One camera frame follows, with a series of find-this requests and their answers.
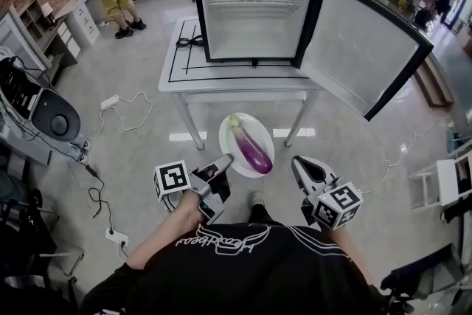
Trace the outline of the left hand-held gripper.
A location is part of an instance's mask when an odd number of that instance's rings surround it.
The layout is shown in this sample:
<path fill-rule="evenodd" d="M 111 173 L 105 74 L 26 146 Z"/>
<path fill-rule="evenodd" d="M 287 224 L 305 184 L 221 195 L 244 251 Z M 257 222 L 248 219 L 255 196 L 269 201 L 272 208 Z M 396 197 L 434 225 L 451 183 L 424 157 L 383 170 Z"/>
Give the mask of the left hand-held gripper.
<path fill-rule="evenodd" d="M 231 153 L 226 153 L 194 171 L 187 169 L 184 160 L 157 166 L 153 182 L 158 201 L 171 213 L 176 208 L 173 199 L 185 190 L 192 190 L 201 197 L 199 210 L 205 215 L 206 222 L 212 224 L 225 210 L 224 203 L 231 195 L 225 172 L 234 160 Z"/>

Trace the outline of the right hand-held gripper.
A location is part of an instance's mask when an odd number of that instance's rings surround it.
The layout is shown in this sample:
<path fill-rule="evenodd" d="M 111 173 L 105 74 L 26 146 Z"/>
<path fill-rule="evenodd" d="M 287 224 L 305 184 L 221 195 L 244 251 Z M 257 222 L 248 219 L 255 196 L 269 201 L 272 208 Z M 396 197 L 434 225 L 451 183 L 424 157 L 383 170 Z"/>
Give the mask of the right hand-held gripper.
<path fill-rule="evenodd" d="M 331 183 L 336 178 L 328 165 L 307 156 L 294 156 L 291 168 L 299 189 L 310 193 L 301 206 L 309 225 L 318 223 L 335 230 L 354 219 L 364 200 L 352 182 L 316 191 L 317 183 Z"/>

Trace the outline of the person's left hand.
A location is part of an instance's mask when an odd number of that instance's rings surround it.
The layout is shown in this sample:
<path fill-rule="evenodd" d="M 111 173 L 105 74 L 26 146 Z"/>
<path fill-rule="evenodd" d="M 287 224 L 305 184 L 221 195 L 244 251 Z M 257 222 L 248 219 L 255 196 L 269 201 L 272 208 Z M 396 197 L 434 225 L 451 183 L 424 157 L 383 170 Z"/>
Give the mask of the person's left hand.
<path fill-rule="evenodd" d="M 207 218 L 199 210 L 201 197 L 192 190 L 185 190 L 178 203 L 177 210 L 184 215 L 185 224 L 190 229 L 195 229 L 207 223 Z"/>

